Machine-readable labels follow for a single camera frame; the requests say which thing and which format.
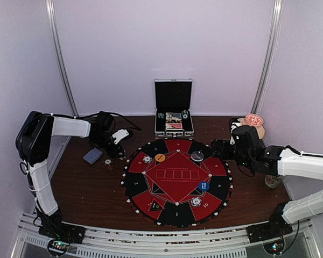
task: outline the red diamond shape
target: red diamond shape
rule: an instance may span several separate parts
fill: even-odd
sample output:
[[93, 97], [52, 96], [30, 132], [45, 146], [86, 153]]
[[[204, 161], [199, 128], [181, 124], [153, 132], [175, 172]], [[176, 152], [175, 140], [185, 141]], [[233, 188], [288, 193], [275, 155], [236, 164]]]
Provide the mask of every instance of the red diamond shape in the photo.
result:
[[146, 176], [178, 203], [188, 200], [187, 196], [198, 187], [198, 184], [209, 178], [208, 172], [180, 152], [150, 168]]

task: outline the white backdrop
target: white backdrop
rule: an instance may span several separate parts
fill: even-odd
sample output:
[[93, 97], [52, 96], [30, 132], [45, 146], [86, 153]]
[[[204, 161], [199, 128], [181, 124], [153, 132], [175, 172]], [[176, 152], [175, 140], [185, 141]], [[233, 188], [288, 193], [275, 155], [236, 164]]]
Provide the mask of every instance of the white backdrop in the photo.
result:
[[[30, 211], [34, 205], [15, 146], [32, 110], [71, 113], [45, 1], [0, 0], [0, 257], [9, 257], [23, 211]], [[64, 141], [64, 137], [52, 139], [49, 164]]]
[[79, 114], [153, 114], [155, 78], [192, 78], [193, 114], [246, 114], [273, 0], [57, 0]]

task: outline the black felt segment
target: black felt segment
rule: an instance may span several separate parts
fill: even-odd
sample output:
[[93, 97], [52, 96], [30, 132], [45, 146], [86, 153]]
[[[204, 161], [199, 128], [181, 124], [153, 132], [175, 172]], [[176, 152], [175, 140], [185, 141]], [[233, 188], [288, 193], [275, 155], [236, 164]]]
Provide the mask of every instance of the black felt segment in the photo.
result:
[[201, 151], [205, 156], [203, 160], [209, 158], [212, 155], [212, 150], [209, 147], [197, 141], [193, 141], [192, 144], [190, 145], [188, 153], [192, 154], [193, 152], [198, 152], [198, 151]]
[[202, 195], [202, 191], [197, 187], [190, 195]]
[[141, 151], [152, 158], [154, 158], [157, 154], [160, 153], [168, 153], [168, 149], [164, 140], [159, 140], [151, 144], [146, 144], [141, 148]]
[[123, 182], [125, 195], [131, 198], [149, 189], [145, 177], [141, 173], [127, 173]]
[[166, 202], [158, 221], [165, 225], [174, 225], [177, 227], [187, 227], [196, 223], [189, 202], [178, 206]]
[[228, 179], [228, 176], [212, 176], [207, 192], [224, 202], [227, 198], [229, 188], [230, 180]]

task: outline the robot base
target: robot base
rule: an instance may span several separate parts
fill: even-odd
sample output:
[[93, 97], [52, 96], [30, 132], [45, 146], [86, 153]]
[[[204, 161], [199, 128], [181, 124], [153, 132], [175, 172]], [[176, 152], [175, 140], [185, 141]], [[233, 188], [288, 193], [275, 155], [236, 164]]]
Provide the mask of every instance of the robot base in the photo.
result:
[[[82, 239], [84, 238], [84, 234], [85, 234], [84, 227], [62, 223], [62, 228], [66, 232], [69, 232], [69, 236], [68, 235], [62, 236], [59, 239], [60, 241], [65, 242], [65, 243], [70, 243], [70, 242], [71, 243], [82, 243]], [[48, 228], [45, 226], [40, 227], [38, 233], [41, 235], [45, 235], [49, 238], [55, 238], [55, 233], [48, 230]]]
[[251, 225], [247, 227], [250, 243], [265, 241], [273, 238], [282, 237], [282, 235], [293, 232], [292, 226], [289, 224], [273, 225], [270, 222]]

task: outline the aluminum frame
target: aluminum frame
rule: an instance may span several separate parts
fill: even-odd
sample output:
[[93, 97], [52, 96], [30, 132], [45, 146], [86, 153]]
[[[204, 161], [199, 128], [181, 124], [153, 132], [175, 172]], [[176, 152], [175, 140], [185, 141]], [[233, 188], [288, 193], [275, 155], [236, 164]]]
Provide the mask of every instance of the aluminum frame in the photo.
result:
[[255, 96], [254, 103], [252, 105], [251, 113], [259, 113], [261, 110], [263, 98], [265, 95], [266, 87], [271, 73], [271, 62], [276, 51], [277, 40], [280, 31], [281, 13], [283, 7], [283, 0], [274, 1], [274, 11], [270, 26], [269, 41], [267, 46], [267, 52], [263, 63], [261, 77]]
[[[21, 257], [24, 243], [46, 247], [50, 239], [38, 234], [38, 227], [33, 225], [35, 217], [36, 214], [23, 213], [15, 235], [16, 242], [11, 248], [11, 258]], [[36, 220], [36, 225], [40, 225], [39, 219]], [[86, 232], [83, 243], [81, 245], [71, 244], [68, 254], [75, 257], [245, 258], [247, 257], [247, 247], [262, 244], [262, 242], [249, 242], [247, 226], [165, 232], [127, 231], [84, 226]], [[296, 230], [297, 225], [294, 225], [290, 235], [295, 235]], [[300, 223], [299, 232], [304, 232], [306, 235], [306, 243], [311, 257], [320, 258], [316, 244], [317, 237], [309, 219]]]
[[71, 86], [69, 85], [64, 57], [62, 55], [58, 26], [57, 26], [57, 21], [55, 16], [54, 0], [46, 0], [46, 6], [47, 6], [47, 14], [48, 14], [48, 20], [50, 24], [50, 29], [54, 40], [55, 52], [58, 60], [58, 67], [59, 67], [62, 83], [65, 88], [66, 97], [71, 107], [72, 115], [79, 117], [78, 110], [76, 109], [76, 106], [75, 106], [75, 101], [73, 98]]

